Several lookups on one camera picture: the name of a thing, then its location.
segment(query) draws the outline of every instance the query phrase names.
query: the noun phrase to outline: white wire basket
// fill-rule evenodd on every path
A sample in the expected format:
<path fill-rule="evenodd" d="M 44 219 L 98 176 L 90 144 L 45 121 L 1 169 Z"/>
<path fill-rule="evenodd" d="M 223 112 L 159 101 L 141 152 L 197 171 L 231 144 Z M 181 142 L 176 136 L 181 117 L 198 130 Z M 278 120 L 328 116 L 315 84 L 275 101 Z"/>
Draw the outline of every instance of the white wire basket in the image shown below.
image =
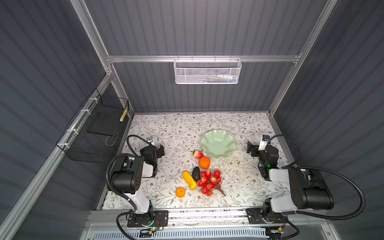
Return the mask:
<path fill-rule="evenodd" d="M 177 84 L 237 84 L 241 66 L 231 57 L 175 58 L 173 63 Z"/>

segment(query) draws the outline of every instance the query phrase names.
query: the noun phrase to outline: green bowl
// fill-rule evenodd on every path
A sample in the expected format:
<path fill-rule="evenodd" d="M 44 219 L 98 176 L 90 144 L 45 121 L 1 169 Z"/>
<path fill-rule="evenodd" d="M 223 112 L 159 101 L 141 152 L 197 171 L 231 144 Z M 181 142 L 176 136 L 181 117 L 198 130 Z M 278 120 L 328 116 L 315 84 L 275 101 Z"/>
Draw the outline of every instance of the green bowl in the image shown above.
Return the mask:
<path fill-rule="evenodd" d="M 213 158 L 229 157 L 236 150 L 235 139 L 226 131 L 215 129 L 204 134 L 201 140 L 203 152 Z"/>

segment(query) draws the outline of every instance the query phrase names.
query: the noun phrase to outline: black wire basket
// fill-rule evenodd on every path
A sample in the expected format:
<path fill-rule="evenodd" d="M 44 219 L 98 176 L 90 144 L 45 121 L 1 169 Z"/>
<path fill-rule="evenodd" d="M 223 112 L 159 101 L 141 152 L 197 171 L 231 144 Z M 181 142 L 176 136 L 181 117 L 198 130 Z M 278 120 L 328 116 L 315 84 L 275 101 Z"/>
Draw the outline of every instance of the black wire basket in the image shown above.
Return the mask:
<path fill-rule="evenodd" d="M 67 131 L 70 131 L 67 141 L 65 143 L 57 142 L 56 145 L 71 160 L 108 163 L 116 156 L 119 150 L 129 121 L 129 116 L 126 116 L 128 115 L 128 110 L 128 99 L 99 94 L 93 99 L 87 110 L 81 110 L 83 114 L 78 123 L 73 128 L 68 129 L 72 123 L 71 121 L 62 133 L 63 136 Z M 105 116 L 108 118 L 108 121 L 101 122 L 100 124 L 100 117 Z M 109 127 L 110 133 L 106 135 L 105 133 L 94 132 L 92 130 L 95 125 L 94 121 L 97 121 L 99 123 L 97 126 L 101 128 Z"/>

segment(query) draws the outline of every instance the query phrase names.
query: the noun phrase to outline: orange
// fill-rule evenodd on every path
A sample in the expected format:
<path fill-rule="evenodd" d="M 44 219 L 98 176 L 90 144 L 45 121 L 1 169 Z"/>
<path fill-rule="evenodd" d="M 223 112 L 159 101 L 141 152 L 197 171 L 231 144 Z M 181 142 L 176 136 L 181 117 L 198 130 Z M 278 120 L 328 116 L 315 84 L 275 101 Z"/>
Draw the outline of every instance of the orange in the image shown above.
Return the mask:
<path fill-rule="evenodd" d="M 210 165 L 211 165 L 211 160 L 209 160 L 209 158 L 207 158 L 207 157 L 201 157 L 200 158 L 199 166 L 202 169 L 208 169 Z"/>
<path fill-rule="evenodd" d="M 184 188 L 179 187 L 178 189 L 176 189 L 176 196 L 184 197 L 184 195 L 185 195 L 185 189 Z"/>

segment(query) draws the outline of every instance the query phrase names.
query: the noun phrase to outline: floral tablecloth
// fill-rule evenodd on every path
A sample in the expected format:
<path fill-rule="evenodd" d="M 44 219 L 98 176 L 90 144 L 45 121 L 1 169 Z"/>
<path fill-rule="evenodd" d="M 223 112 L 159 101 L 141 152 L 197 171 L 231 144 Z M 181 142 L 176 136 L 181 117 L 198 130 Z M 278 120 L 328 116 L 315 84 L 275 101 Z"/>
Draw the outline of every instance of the floral tablecloth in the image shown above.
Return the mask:
<path fill-rule="evenodd" d="M 211 159 L 210 170 L 219 169 L 222 173 L 224 197 L 215 190 L 210 197 L 200 192 L 201 187 L 190 190 L 182 178 L 182 173 L 198 166 L 193 158 L 194 149 L 204 150 L 200 140 L 206 132 L 222 129 L 236 140 L 237 149 L 228 158 Z M 237 207 L 259 206 L 268 197 L 289 194 L 289 185 L 268 182 L 260 176 L 258 159 L 246 153 L 247 141 L 257 144 L 261 136 L 275 133 L 266 113 L 228 113 L 228 114 L 150 114 L 135 115 L 129 134 L 143 138 L 152 136 L 155 145 L 162 144 L 165 156 L 158 160 L 158 173 L 155 178 L 143 178 L 141 188 L 156 209 L 191 207 Z M 131 146 L 139 153 L 146 144 L 131 137 Z M 285 155 L 277 140 L 272 145 L 279 149 L 278 166 L 286 164 Z M 125 144 L 122 152 L 130 152 Z M 175 195 L 178 187 L 186 189 L 183 198 Z M 108 192 L 103 209 L 128 209 L 129 203 L 112 192 Z"/>

